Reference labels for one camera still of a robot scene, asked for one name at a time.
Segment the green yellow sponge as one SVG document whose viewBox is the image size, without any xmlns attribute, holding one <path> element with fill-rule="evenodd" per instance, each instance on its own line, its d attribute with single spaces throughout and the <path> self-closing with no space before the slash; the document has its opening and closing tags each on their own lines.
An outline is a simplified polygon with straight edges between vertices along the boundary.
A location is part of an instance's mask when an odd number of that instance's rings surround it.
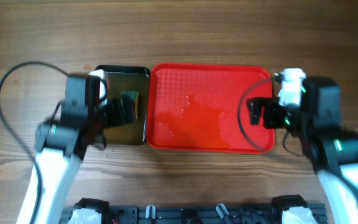
<svg viewBox="0 0 358 224">
<path fill-rule="evenodd" d="M 127 123 L 133 123 L 138 119 L 138 91 L 122 91 L 121 92 L 121 104 L 124 109 L 124 114 Z"/>
</svg>

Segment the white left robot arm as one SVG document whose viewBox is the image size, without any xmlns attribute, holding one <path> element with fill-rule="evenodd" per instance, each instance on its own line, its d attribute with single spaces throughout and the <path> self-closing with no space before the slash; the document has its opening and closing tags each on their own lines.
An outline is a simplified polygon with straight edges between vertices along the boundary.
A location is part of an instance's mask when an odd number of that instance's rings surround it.
<svg viewBox="0 0 358 224">
<path fill-rule="evenodd" d="M 58 223 L 65 200 L 89 146 L 106 148 L 104 129 L 110 128 L 108 109 L 59 102 L 61 116 L 52 115 L 35 132 L 34 166 L 17 223 Z M 90 116 L 79 113 L 80 109 Z"/>
</svg>

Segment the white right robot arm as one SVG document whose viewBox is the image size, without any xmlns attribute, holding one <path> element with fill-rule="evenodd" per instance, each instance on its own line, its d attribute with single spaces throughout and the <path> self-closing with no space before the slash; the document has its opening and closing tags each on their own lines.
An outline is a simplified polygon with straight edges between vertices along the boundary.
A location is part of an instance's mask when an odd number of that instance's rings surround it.
<svg viewBox="0 0 358 224">
<path fill-rule="evenodd" d="M 336 223 L 358 223 L 358 132 L 342 126 L 341 89 L 330 77 L 286 68 L 246 89 L 249 120 L 298 138 Z"/>
</svg>

